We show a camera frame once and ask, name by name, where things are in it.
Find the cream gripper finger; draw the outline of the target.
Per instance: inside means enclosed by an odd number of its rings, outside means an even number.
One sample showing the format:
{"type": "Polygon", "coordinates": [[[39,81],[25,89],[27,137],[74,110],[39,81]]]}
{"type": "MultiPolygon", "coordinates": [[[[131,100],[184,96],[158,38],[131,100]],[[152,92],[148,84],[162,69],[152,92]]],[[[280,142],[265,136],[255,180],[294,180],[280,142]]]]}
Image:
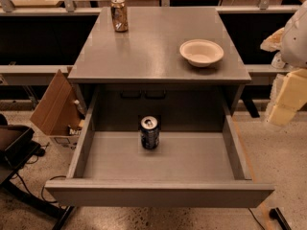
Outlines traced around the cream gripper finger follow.
{"type": "Polygon", "coordinates": [[[277,105],[269,104],[266,110],[266,120],[269,124],[283,127],[296,115],[295,110],[290,110],[277,105]]]}
{"type": "Polygon", "coordinates": [[[281,38],[284,33],[284,29],[280,28],[273,34],[268,36],[260,45],[260,49],[267,52],[279,51],[281,49],[281,38]]]}

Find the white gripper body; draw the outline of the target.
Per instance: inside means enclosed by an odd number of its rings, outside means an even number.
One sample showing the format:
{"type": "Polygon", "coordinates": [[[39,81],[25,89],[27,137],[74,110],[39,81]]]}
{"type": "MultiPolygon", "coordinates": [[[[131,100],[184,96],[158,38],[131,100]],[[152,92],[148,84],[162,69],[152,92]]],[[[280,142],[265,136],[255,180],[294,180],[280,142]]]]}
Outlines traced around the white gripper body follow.
{"type": "Polygon", "coordinates": [[[298,111],[307,103],[307,70],[298,69],[288,73],[282,83],[276,104],[279,107],[298,111]]]}

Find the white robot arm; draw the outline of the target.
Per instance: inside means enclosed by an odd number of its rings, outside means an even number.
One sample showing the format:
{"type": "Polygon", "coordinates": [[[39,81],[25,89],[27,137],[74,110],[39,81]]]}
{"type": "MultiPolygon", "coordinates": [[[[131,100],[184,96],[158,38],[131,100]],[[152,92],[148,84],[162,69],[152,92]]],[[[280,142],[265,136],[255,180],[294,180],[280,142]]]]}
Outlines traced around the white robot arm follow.
{"type": "Polygon", "coordinates": [[[267,37],[260,48],[278,51],[272,61],[273,67],[281,63],[294,67],[286,76],[277,75],[266,109],[266,126],[279,130],[307,104],[307,1],[283,28],[267,37]]]}

